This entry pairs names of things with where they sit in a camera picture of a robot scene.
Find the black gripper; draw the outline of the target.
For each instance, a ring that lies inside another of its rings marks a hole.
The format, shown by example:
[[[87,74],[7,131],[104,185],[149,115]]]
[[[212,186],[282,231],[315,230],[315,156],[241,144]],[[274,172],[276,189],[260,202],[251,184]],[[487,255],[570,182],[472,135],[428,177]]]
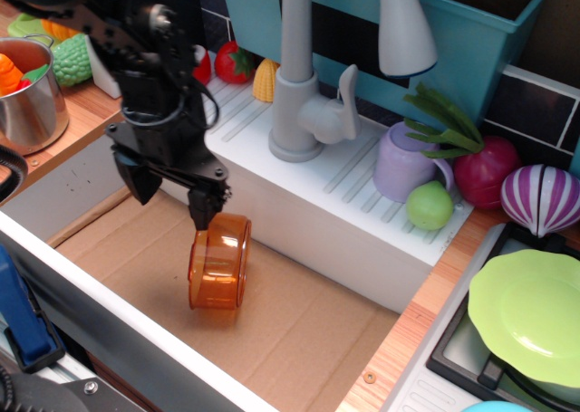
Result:
[[[189,189],[188,210],[197,231],[207,230],[230,197],[227,170],[205,143],[205,111],[175,110],[165,118],[124,110],[105,134],[125,186],[143,206],[163,180]]]

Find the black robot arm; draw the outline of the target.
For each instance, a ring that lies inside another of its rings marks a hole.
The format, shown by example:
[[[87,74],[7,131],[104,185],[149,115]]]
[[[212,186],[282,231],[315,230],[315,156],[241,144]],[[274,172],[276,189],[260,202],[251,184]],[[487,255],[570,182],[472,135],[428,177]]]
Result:
[[[188,191],[208,228],[230,195],[227,169],[208,150],[208,88],[194,77],[202,41],[199,0],[5,0],[86,34],[121,90],[122,121],[105,132],[132,195],[148,203],[164,180]]]

